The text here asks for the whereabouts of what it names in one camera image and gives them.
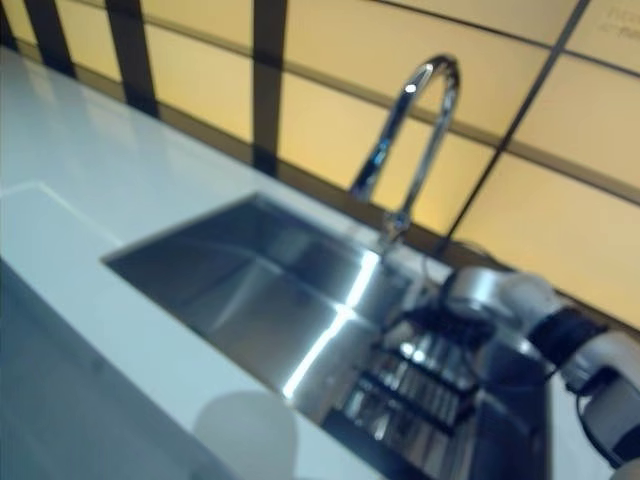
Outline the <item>dark robot right hand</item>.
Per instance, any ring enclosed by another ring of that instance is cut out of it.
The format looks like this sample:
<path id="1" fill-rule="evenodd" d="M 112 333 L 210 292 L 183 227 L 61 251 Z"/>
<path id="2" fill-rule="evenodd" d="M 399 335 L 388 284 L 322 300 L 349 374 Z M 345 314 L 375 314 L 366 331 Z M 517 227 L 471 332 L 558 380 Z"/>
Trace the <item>dark robot right hand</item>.
<path id="1" fill-rule="evenodd" d="M 432 286 L 420 285 L 411 307 L 405 317 L 416 326 L 430 331 L 442 330 L 447 319 L 441 308 L 439 290 Z"/>

